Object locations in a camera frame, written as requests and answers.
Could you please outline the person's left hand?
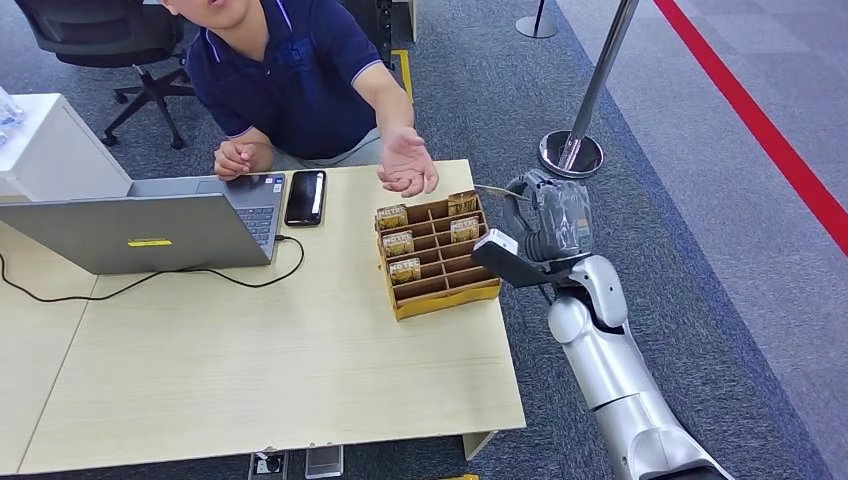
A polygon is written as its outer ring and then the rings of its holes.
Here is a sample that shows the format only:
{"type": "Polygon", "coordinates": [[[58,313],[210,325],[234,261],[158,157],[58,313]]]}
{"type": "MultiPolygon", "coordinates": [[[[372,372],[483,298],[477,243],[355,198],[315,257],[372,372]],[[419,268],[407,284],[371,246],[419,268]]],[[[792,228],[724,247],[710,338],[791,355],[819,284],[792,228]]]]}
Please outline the person's left hand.
{"type": "Polygon", "coordinates": [[[439,183],[434,161],[425,141],[411,127],[387,131],[382,137],[381,167],[377,172],[382,187],[403,198],[432,193],[439,183]]]}

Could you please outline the person's right hand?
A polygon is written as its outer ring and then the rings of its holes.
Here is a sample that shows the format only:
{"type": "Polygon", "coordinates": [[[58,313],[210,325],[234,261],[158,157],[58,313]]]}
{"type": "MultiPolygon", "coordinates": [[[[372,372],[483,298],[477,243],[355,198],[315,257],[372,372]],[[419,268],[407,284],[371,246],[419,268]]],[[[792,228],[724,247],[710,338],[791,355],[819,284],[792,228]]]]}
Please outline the person's right hand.
{"type": "Polygon", "coordinates": [[[253,144],[224,141],[214,153],[214,173],[222,181],[232,181],[253,172],[256,162],[253,144]]]}

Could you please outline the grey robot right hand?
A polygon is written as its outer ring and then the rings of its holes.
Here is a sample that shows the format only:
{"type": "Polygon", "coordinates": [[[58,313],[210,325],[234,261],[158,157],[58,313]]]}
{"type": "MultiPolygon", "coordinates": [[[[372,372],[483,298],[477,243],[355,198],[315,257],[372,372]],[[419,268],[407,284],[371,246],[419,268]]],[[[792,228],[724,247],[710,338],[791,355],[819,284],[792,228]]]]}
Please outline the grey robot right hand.
{"type": "Polygon", "coordinates": [[[593,245],[588,191],[579,183],[531,169],[506,186],[503,212],[512,237],[526,256],[538,263],[566,260],[591,251],[593,245]],[[518,200],[529,193],[539,227],[521,214],[518,200]]]}

